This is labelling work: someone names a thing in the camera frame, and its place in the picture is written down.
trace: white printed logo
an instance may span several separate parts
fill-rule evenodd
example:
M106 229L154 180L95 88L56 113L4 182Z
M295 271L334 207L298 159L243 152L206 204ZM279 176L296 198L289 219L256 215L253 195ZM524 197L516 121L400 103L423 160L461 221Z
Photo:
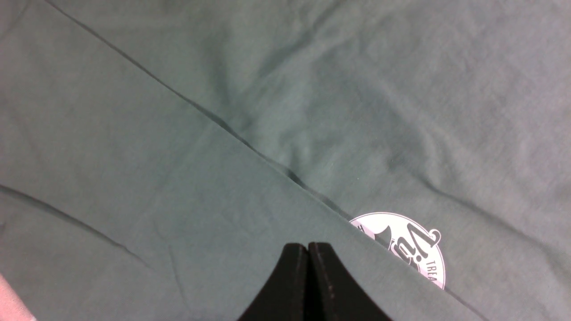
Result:
M409 218L386 212L361 215L351 224L444 289L446 270L438 247L438 230L427 231Z

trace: crease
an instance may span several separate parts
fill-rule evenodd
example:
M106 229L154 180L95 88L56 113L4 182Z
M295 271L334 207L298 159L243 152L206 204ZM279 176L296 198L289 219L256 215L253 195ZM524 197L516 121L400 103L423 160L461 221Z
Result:
M0 43L2 43L4 39L6 39L8 35L16 28L20 20L22 20L24 14L28 11L31 2L32 0L27 0L26 4L24 5L24 8L22 8L22 10L20 10L20 12L16 15L16 18L14 18L14 22L12 22L12 24L8 26L8 28L6 28L6 31L4 31L4 33L0 34Z
M144 265L147 269L156 273L156 271L145 260L143 260L136 253L129 250L125 245L113 240L109 236L107 236L104 233L98 231L97 229L89 226L88 224L82 222L81 220L71 216L70 214L63 212L62 210L44 202L38 198L35 198L29 194L18 191L16 189L5 186L3 184L0 184L0 193L10 197L11 199L17 200L17 201L25 203L25 204L33 207L33 208L39 209L42 212L48 213L49 215L65 222L65 223L68 223L74 227L77 227L80 230L88 232L90 235L93 235L96 238L104 241L105 243L113 246L114 248L117 248L118 250L121 250L122 252L126 253L127 255L129 255L130 257L135 259L137 262Z
M325 25L326 21L328 21L329 18L333 16L334 12L337 11L337 9L339 9L344 3L345 0L335 1L315 19L311 27L302 33L293 44L278 49L274 54L268 57L258 70L258 77L265 78L267 75L272 73L272 71L276 70L279 66L288 61L290 57L309 46L317 32Z
M177 286L178 291L180 293L180 297L184 301L184 306L186 307L187 312L190 312L191 309L190 309L190 306L188 306L188 297L186 295L186 292L184 291L184 288L182 286L182 282L180 281L180 275L179 275L178 269L176 268L176 260L175 260L174 254L172 252L172 245L167 244L167 247L168 247L168 257L169 257L170 262L171 262L172 273L174 274L174 277L175 277L176 286Z
M470 310L472 313L474 313L478 318L482 319L483 321L490 321L482 313L480 313L473 305L466 302L464 299L462 299L459 295L457 295L450 288L445 287L444 292L446 292L451 297L455 298L460 304L462 304L464 307L466 307L468 310Z
M153 80L157 81L161 86L165 87L167 90L171 91L173 94L175 94L177 97L181 98L182 100L184 100L186 103L188 103L191 107L193 107L194 109L198 110L200 113L202 113L204 116L206 116L209 120L211 120L212 122L216 123L219 127L221 127L224 131L228 132L230 135L232 135L235 139L237 139L239 142L241 142L242 144L244 144L246 147L248 147L250 150L252 150L257 156L259 156L260 158L262 158L264 161L266 161L272 168L274 168L275 170L277 170L277 172L285 175L287 178L289 178L290 180L292 180L294 183L296 183L298 186L300 186L301 188L303 188L304 190L306 190L307 192L309 192L309 194L317 199L319 202L321 202L322 204L324 204L326 207L328 207L329 209L331 209L332 211L334 211L335 213L337 213L338 215L340 215L341 217L347 219L347 220L351 220L352 217L349 215L349 213L343 211L332 199L330 199L329 197L325 196L324 194L316 191L313 188L310 188L307 184L305 184L300 178L299 176L297 176L289 167L271 159L270 157L262 154L260 151L258 151L257 149L255 149L252 144L248 143L244 138L242 138L226 121L222 120L221 117L219 117L218 115L214 114L213 112L211 112L210 110L207 110L206 108L204 108L203 106L201 106L200 104L196 103L195 101L193 101L192 99L184 96L183 94L181 94L180 92L176 91L175 89L173 89L171 86L167 85L165 82L163 82L162 80L160 80L157 76L155 76L154 74L152 74L150 71L148 71L146 68L144 68L139 62L137 62L135 59L131 58L129 55L127 55L124 51L122 51L121 49L119 49L117 46L113 45L111 42L109 42L108 40L106 40L105 38L103 38L101 35L99 35L95 30L89 28L88 26L86 26L85 24L83 24L82 22L78 21L77 19L73 18L72 16L70 16L69 14L65 13L62 9L60 9L58 6L54 5L50 0L44 0L48 5L52 6L56 11L60 12L61 14L63 14L65 17L67 17L68 19L70 19L72 22L74 22L75 24L77 24L79 27L81 27L82 29L86 30L88 33L90 33L91 35L93 35L95 38L97 38L98 40L100 40L101 42L103 42L105 45L107 45L109 48L111 48L112 50L114 50L115 52L117 52L119 55L121 55L124 59L126 59L127 61L129 61L131 64L133 64L135 67L137 67L138 69L140 69L142 72L144 72L145 74L147 74L149 77L151 77Z
M164 189L167 187L168 183L170 182L170 180L172 179L172 175L173 173L175 173L178 169L180 169L183 166L183 162L184 160L186 160L188 158L188 156L190 154L192 154L193 152L193 148L191 148L189 145L194 145L195 147L199 146L202 141L204 140L204 131L202 131L201 135L193 140L193 141L189 141L187 145L185 145L183 151L181 153L179 153L176 156L175 161L172 163L171 167L168 169L168 171L165 173L164 178L156 185L154 191L152 192L152 194L148 197L147 202L145 203L145 205L142 207L142 211L146 212L146 214L142 215L135 223L134 226L137 226L144 218L146 218L150 212L148 211L149 207L151 207L154 202L156 201L157 197L159 196L159 194L161 192L164 191Z
M221 105L226 105L228 111L232 111L232 93L231 93L231 86L228 80L228 60L224 55L224 51L217 46L219 42L224 42L230 31L228 29L221 29L216 32L216 39L217 42L214 44L211 42L204 42L202 47L206 52L208 52L208 60L210 61L210 68L212 73L210 78L214 83L213 89L216 90L218 94L218 99L220 100Z
M511 233L514 233L517 237L522 238L524 240L527 240L530 243L535 244L540 250L541 252L543 252L543 254L549 256L548 254L552 252L552 250L550 249L551 246L541 242L540 240L527 235L525 233L523 233L522 231L520 231L519 229L517 229L515 226L512 226L511 224L509 224L508 222L504 221L503 219L493 215L491 212L484 210L483 208L481 208L480 206L478 206L477 204L463 199L461 197L449 194L441 189L439 189L438 187L436 187L435 185L433 185L429 179L427 179L426 177L422 176L421 174L415 173L414 171L410 170L410 169L406 169L406 171L411 174L411 176L413 176L414 178L416 178L419 182L421 182L426 188L428 188L429 190L433 191L434 193L441 195L447 199L450 199L482 216L484 216L485 218L487 218L487 220L492 221L494 224L497 224L501 227L503 227L504 229L510 231Z

